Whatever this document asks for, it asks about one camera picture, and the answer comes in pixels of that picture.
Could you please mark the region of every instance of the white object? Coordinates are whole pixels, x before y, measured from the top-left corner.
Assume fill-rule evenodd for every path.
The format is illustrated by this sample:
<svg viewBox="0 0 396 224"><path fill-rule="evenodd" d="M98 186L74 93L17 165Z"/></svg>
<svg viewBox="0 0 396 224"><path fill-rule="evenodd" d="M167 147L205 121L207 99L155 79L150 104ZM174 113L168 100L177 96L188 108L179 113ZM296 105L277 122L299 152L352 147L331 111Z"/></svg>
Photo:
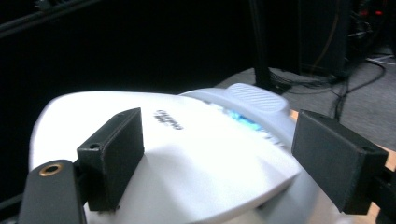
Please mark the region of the white object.
<svg viewBox="0 0 396 224"><path fill-rule="evenodd" d="M52 100L34 128L30 168L75 161L81 143L135 107L142 108L145 155L120 209L98 214L86 208L88 223L222 222L268 201L299 174L289 153L200 100L114 91ZM159 122L161 114L173 122Z"/></svg>

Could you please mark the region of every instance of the gray carpet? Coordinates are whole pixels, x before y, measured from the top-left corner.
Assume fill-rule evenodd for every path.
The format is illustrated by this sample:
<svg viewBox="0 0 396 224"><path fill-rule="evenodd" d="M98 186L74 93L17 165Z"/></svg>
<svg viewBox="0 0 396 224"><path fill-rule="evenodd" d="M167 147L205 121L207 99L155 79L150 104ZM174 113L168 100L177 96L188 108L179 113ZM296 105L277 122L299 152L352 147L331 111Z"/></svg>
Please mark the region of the gray carpet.
<svg viewBox="0 0 396 224"><path fill-rule="evenodd" d="M395 63L394 58L385 60ZM350 93L344 105L340 122L352 131L362 135L373 143L396 150L396 65L381 63L386 68L386 74L378 81ZM282 72L271 68L275 74L290 79L309 80L307 76ZM359 86L376 76L381 69L370 63L362 63L350 77L349 89ZM236 82L254 84L253 69L248 69L221 82L217 87L226 88ZM333 87L339 92L341 85ZM308 89L294 86L282 94L294 110L310 110L333 117L333 102L337 96L327 89Z"/></svg>

